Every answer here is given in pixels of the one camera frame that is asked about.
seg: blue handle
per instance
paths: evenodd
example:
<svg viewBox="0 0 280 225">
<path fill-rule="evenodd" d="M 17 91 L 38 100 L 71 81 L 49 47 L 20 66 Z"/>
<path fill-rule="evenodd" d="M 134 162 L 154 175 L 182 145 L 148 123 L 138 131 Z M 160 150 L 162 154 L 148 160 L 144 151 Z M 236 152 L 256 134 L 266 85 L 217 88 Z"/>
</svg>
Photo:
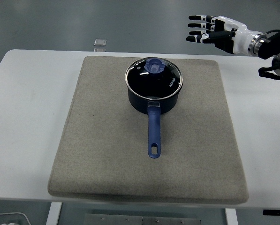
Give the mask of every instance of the blue handle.
<svg viewBox="0 0 280 225">
<path fill-rule="evenodd" d="M 151 158 L 160 156 L 160 106 L 147 107 L 148 112 L 148 155 Z"/>
</svg>

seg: gray felt pad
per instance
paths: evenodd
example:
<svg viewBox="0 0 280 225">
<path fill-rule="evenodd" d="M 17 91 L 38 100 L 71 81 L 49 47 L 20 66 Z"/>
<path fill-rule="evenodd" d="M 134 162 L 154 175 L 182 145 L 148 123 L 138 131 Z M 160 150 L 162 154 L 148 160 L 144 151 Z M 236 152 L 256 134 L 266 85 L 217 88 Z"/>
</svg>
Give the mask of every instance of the gray felt pad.
<svg viewBox="0 0 280 225">
<path fill-rule="evenodd" d="M 161 115 L 160 158 L 147 154 L 148 116 L 128 99 L 138 58 L 84 59 L 51 172 L 51 195 L 106 201 L 221 203 L 248 192 L 217 62 L 169 59 L 184 85 Z"/>
</svg>

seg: lid knob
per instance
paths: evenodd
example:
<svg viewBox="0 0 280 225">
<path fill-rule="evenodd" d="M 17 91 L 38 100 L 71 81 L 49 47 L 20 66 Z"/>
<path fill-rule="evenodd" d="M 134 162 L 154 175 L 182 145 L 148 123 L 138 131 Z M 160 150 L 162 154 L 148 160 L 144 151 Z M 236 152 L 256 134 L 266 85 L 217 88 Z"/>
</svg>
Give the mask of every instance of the lid knob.
<svg viewBox="0 0 280 225">
<path fill-rule="evenodd" d="M 145 70 L 152 74 L 158 74 L 164 71 L 165 63 L 163 60 L 151 58 L 146 61 Z"/>
</svg>

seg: saucepan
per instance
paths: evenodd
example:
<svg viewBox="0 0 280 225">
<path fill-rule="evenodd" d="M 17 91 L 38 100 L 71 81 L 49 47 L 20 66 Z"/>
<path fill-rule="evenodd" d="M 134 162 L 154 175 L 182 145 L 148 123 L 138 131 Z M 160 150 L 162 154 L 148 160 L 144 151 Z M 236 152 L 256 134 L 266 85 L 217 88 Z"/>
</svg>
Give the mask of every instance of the saucepan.
<svg viewBox="0 0 280 225">
<path fill-rule="evenodd" d="M 131 105 L 148 114 L 148 155 L 161 155 L 160 115 L 176 104 L 183 78 L 178 67 L 166 59 L 144 58 L 132 63 L 125 74 Z"/>
</svg>

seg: metal rim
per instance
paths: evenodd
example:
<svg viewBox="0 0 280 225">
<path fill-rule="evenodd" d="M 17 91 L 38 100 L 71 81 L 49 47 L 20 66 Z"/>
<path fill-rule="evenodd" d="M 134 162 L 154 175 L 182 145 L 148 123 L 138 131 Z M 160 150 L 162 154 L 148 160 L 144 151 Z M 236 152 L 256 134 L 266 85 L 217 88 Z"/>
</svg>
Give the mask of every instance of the metal rim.
<svg viewBox="0 0 280 225">
<path fill-rule="evenodd" d="M 265 38 L 266 35 L 265 34 L 257 34 L 253 37 L 253 39 L 251 40 L 249 46 L 248 46 L 248 54 L 249 56 L 257 56 L 257 52 L 255 52 L 255 47 L 258 44 L 258 41 L 261 38 Z"/>
<path fill-rule="evenodd" d="M 132 88 L 130 87 L 130 85 L 129 85 L 128 81 L 127 81 L 127 77 L 128 77 L 129 70 L 130 70 L 135 64 L 137 64 L 138 62 L 147 60 L 147 59 L 149 59 L 149 58 L 151 58 L 151 57 L 146 57 L 146 58 L 137 60 L 137 61 L 135 61 L 134 63 L 132 63 L 132 64 L 127 68 L 127 70 L 126 70 L 126 72 L 125 72 L 125 83 L 126 83 L 128 89 L 129 89 L 133 94 L 139 96 L 140 98 L 147 99 L 147 100 L 149 100 L 149 101 L 160 101 L 160 100 L 164 100 L 164 99 L 167 99 L 167 98 L 170 98 L 170 97 L 176 95 L 176 94 L 182 89 L 182 85 L 183 85 L 182 73 L 181 73 L 181 71 L 179 70 L 179 68 L 178 68 L 174 63 L 170 62 L 169 60 L 162 59 L 162 58 L 159 58 L 159 57 L 155 57 L 155 58 L 160 59 L 160 60 L 164 60 L 165 62 L 167 62 L 168 64 L 170 64 L 172 67 L 174 67 L 174 68 L 178 71 L 178 73 L 179 73 L 179 75 L 180 75 L 180 84 L 179 84 L 177 90 L 176 90 L 175 92 L 173 92 L 171 95 L 166 96 L 166 97 L 162 97 L 162 98 L 148 98 L 148 97 L 143 97 L 143 96 L 141 96 L 141 95 L 135 93 L 135 92 L 132 90 Z"/>
</svg>

